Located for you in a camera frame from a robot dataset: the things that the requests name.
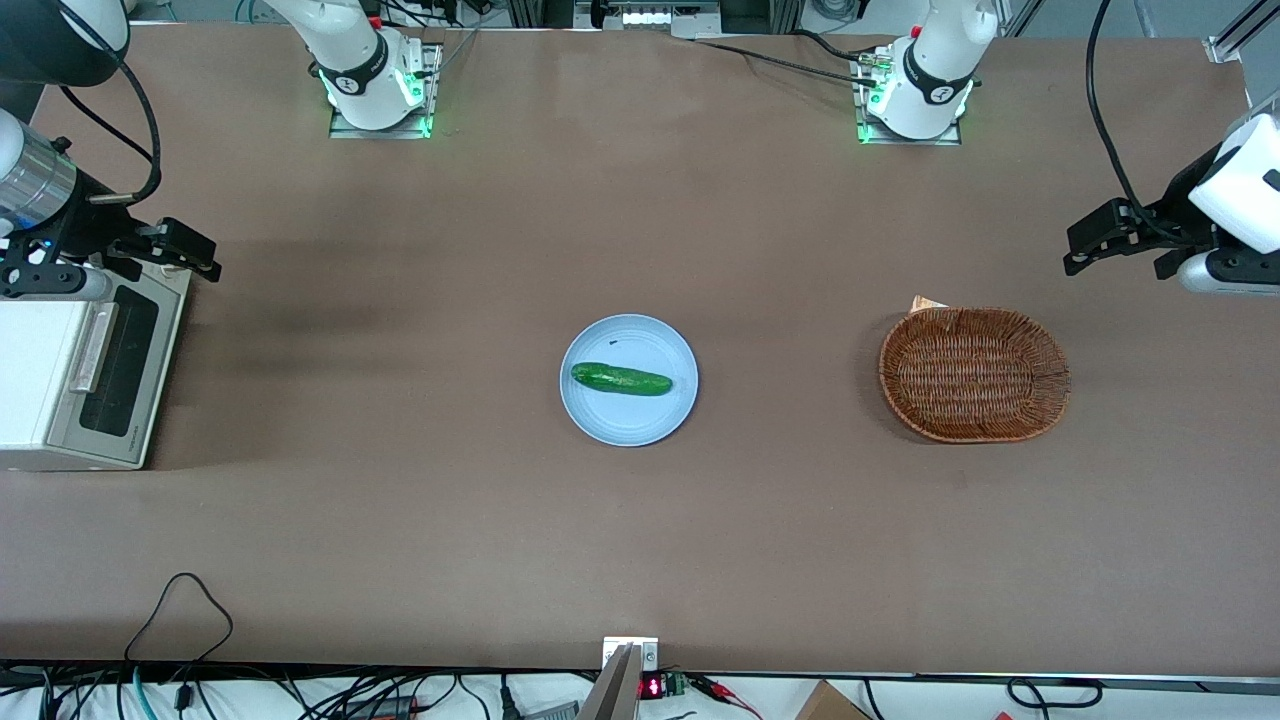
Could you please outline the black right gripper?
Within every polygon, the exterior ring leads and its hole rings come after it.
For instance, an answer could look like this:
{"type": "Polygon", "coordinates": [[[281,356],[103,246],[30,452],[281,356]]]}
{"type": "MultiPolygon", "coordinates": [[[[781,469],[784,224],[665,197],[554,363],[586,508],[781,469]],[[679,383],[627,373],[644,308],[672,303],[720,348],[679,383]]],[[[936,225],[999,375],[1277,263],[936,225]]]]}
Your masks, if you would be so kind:
{"type": "MultiPolygon", "coordinates": [[[[95,179],[81,178],[56,211],[5,210],[4,299],[106,299],[111,293],[113,281],[105,270],[91,266],[90,259],[106,256],[137,223],[124,208],[88,201],[91,190],[104,188],[95,179]]],[[[210,283],[220,281],[216,243],[186,223],[164,217],[140,225],[138,236],[151,258],[110,256],[110,273],[123,281],[140,282],[147,272],[188,272],[210,283]]]]}

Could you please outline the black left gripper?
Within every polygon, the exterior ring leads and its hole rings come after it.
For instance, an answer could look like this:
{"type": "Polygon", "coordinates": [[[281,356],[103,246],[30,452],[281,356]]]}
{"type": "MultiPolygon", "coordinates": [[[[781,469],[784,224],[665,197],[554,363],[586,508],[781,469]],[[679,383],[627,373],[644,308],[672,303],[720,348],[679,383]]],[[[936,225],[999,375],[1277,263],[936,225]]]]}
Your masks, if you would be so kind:
{"type": "Polygon", "coordinates": [[[1146,218],[1138,220],[1137,229],[1132,204],[1125,199],[1111,199],[1071,224],[1069,252],[1062,258],[1065,274],[1074,277],[1105,259],[1162,249],[1153,268],[1157,279],[1167,281],[1184,261],[1202,252],[1236,251],[1239,241],[1190,201],[1192,190],[1210,173],[1219,151],[1219,146],[1211,147],[1176,173],[1162,197],[1142,208],[1146,218]]]}

